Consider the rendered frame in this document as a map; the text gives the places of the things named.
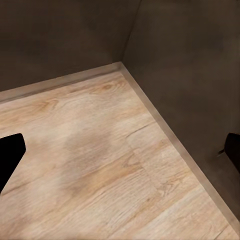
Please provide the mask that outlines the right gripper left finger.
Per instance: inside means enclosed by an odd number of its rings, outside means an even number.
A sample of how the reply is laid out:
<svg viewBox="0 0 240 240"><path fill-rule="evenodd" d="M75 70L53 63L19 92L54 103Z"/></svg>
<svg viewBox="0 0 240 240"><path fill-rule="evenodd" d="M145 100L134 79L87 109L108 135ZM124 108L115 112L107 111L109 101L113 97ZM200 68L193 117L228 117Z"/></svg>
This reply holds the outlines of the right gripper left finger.
<svg viewBox="0 0 240 240"><path fill-rule="evenodd" d="M0 193L26 153L22 133L0 138Z"/></svg>

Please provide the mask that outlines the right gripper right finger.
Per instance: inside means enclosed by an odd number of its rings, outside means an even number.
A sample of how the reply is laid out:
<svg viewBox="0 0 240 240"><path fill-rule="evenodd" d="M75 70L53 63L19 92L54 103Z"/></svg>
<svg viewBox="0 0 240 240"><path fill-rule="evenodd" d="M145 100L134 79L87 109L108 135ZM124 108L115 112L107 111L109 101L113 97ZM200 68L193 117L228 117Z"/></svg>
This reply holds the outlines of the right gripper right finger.
<svg viewBox="0 0 240 240"><path fill-rule="evenodd" d="M225 145L224 151L237 168L240 173L240 135L235 133L229 133Z"/></svg>

